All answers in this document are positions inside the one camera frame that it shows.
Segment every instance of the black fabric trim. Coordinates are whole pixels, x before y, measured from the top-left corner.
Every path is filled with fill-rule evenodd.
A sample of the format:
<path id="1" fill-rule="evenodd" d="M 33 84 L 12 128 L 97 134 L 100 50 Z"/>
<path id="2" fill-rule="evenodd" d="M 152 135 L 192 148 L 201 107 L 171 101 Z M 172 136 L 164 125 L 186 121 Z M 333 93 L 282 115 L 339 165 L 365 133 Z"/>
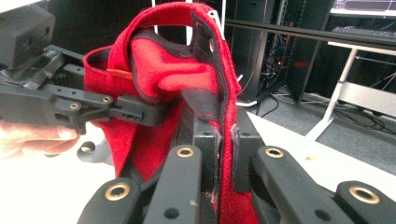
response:
<path id="1" fill-rule="evenodd" d="M 187 88 L 181 90 L 181 95 L 198 119 L 219 122 L 219 97 L 214 92 L 206 89 Z"/>
<path id="2" fill-rule="evenodd" d="M 192 30 L 193 30 L 193 54 L 195 58 L 201 63 L 209 63 L 216 70 L 216 78 L 218 82 L 219 88 L 219 101 L 220 101 L 220 112 L 219 112 L 219 125 L 220 125 L 220 134 L 224 136 L 224 120 L 225 113 L 228 104 L 228 100 L 230 98 L 228 93 L 228 86 L 224 76 L 224 70 L 221 64 L 221 57 L 219 55 L 219 44 L 217 42 L 215 33 L 210 28 L 210 26 L 201 20 L 195 13 L 191 13 L 192 19 Z M 213 52 L 210 50 L 209 42 L 212 40 L 214 44 Z M 221 142 L 221 147 L 224 148 L 224 142 Z M 216 165 L 218 173 L 218 179 L 215 179 L 214 190 L 221 197 L 221 179 L 222 179 L 222 163 L 223 163 L 223 153 L 224 150 L 219 150 L 219 160 Z M 221 210 L 221 204 L 219 204 L 217 217 L 220 219 L 219 211 Z"/>
<path id="3" fill-rule="evenodd" d="M 158 103 L 160 102 L 159 98 L 155 97 L 148 97 L 143 91 L 140 89 L 139 85 L 137 84 L 137 72 L 136 72 L 136 66 L 134 64 L 134 53 L 131 50 L 131 72 L 132 72 L 132 82 L 134 83 L 134 87 L 136 88 L 137 92 L 139 92 L 139 95 L 144 99 L 145 101 L 151 102 L 151 103 Z"/>
<path id="4" fill-rule="evenodd" d="M 184 59 L 184 58 L 193 58 L 191 46 L 180 45 L 173 42 L 170 42 L 164 39 L 162 36 L 155 34 L 152 30 L 149 29 L 141 29 L 134 34 L 132 37 L 132 42 L 139 38 L 145 38 L 152 40 L 153 42 L 159 44 L 163 49 L 165 49 L 169 54 Z"/>
<path id="5" fill-rule="evenodd" d="M 111 48 L 97 51 L 96 53 L 90 55 L 90 57 L 87 58 L 87 63 L 89 65 L 92 65 L 95 64 L 96 62 L 107 62 L 108 56 L 110 55 L 110 51 Z"/>

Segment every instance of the brass grommet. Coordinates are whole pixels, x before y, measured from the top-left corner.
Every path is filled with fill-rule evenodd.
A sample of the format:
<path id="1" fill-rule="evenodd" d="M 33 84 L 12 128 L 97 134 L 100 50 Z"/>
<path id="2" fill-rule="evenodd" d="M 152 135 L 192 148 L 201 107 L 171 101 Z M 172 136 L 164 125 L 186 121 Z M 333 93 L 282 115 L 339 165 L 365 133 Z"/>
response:
<path id="1" fill-rule="evenodd" d="M 380 202 L 378 195 L 374 194 L 369 189 L 352 186 L 349 188 L 349 193 L 357 200 L 364 203 L 376 204 Z"/>
<path id="2" fill-rule="evenodd" d="M 283 157 L 283 151 L 276 148 L 268 148 L 265 150 L 265 153 L 273 158 L 281 158 Z"/>
<path id="3" fill-rule="evenodd" d="M 119 189 L 119 190 L 121 190 L 121 192 L 120 193 L 114 192 L 115 189 Z M 108 190 L 106 191 L 105 197 L 109 201 L 118 201 L 118 200 L 125 198 L 128 195 L 129 191 L 130 191 L 130 188 L 127 184 L 118 183 L 118 184 L 113 185 L 110 188 L 108 188 Z"/>
<path id="4" fill-rule="evenodd" d="M 77 109 L 78 108 L 78 104 L 73 103 L 70 105 L 70 109 Z"/>
<path id="5" fill-rule="evenodd" d="M 105 96 L 105 97 L 103 98 L 103 102 L 107 103 L 107 102 L 109 102 L 109 101 L 110 101 L 110 97 Z"/>
<path id="6" fill-rule="evenodd" d="M 194 154 L 194 151 L 189 147 L 183 147 L 177 151 L 179 157 L 190 157 Z"/>

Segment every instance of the gray carpet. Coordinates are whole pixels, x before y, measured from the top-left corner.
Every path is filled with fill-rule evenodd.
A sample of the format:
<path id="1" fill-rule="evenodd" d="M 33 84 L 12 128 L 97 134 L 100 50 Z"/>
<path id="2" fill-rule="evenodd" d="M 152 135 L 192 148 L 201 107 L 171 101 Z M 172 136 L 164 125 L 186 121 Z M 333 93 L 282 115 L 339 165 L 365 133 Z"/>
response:
<path id="1" fill-rule="evenodd" d="M 278 96 L 278 98 L 291 101 L 287 97 Z M 264 99 L 261 104 L 259 116 L 275 108 L 275 106 L 276 101 L 273 98 L 268 97 Z M 297 106 L 279 101 L 278 108 L 264 118 L 296 133 L 306 135 L 321 120 L 325 110 L 326 105 Z M 362 116 L 353 116 L 353 118 L 359 122 L 369 125 L 373 124 L 370 120 Z M 395 122 L 388 119 L 381 120 L 387 128 L 394 132 L 396 131 Z M 335 120 L 317 141 L 360 161 L 369 163 L 383 171 L 396 175 L 396 135 L 394 134 L 369 130 L 335 116 Z"/>

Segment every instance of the table leg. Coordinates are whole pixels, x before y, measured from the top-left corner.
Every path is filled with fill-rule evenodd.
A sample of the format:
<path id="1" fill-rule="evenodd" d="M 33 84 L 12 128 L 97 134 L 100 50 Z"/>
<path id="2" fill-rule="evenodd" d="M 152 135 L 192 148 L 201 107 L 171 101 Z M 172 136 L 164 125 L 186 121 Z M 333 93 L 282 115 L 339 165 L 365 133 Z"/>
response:
<path id="1" fill-rule="evenodd" d="M 343 85 L 347 80 L 347 75 L 349 74 L 349 71 L 352 68 L 353 61 L 355 60 L 357 54 L 358 54 L 357 49 L 352 49 L 350 51 L 343 73 L 341 74 L 340 79 L 338 80 L 337 85 L 335 86 L 334 92 L 332 93 L 332 98 L 329 102 L 329 105 L 327 106 L 323 119 L 305 137 L 312 140 L 316 140 L 326 130 L 329 124 L 334 120 L 334 118 L 332 117 L 332 112 L 334 111 L 335 105 L 337 104 L 338 101 L 338 97 L 340 96 L 341 90 L 343 89 Z"/>

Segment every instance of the white desk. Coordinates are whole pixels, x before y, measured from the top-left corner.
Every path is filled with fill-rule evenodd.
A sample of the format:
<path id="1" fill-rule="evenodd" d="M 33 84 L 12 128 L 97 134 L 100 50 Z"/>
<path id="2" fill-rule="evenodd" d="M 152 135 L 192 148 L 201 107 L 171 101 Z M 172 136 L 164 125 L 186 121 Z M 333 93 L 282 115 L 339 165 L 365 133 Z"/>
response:
<path id="1" fill-rule="evenodd" d="M 332 112 L 338 100 L 360 105 L 365 108 L 373 109 L 387 115 L 396 117 L 396 94 L 386 91 L 375 90 L 372 88 L 347 82 L 347 76 L 355 60 L 358 50 L 370 51 L 374 53 L 388 54 L 396 56 L 396 51 L 387 49 L 374 49 L 357 45 L 348 45 L 329 42 L 329 45 L 351 49 L 346 61 L 343 73 L 335 86 L 332 98 L 323 116 L 323 119 L 306 135 L 309 139 L 316 140 L 329 124 L 334 120 Z"/>
<path id="2" fill-rule="evenodd" d="M 285 148 L 326 189 L 335 191 L 340 182 L 359 180 L 396 201 L 396 176 L 268 120 L 249 116 L 265 144 Z M 97 139 L 97 144 L 101 133 L 92 132 L 89 126 L 83 138 Z M 111 179 L 112 166 L 82 162 L 76 148 L 51 159 L 0 161 L 0 223 L 76 223 L 91 196 Z"/>

